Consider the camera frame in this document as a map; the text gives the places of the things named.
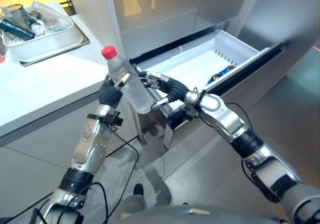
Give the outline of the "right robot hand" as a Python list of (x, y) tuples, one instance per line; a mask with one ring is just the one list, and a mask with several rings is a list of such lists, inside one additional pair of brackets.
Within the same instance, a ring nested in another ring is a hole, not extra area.
[(189, 91), (181, 82), (160, 73), (140, 71), (138, 76), (145, 88), (157, 89), (166, 94), (164, 98), (151, 106), (151, 110), (159, 109), (177, 100), (184, 101)]

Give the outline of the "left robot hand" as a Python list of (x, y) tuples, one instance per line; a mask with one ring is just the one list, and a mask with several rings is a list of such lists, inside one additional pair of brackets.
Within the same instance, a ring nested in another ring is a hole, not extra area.
[(115, 87), (109, 74), (106, 75), (99, 91), (98, 100), (101, 105), (108, 105), (116, 109), (123, 97), (123, 93)]

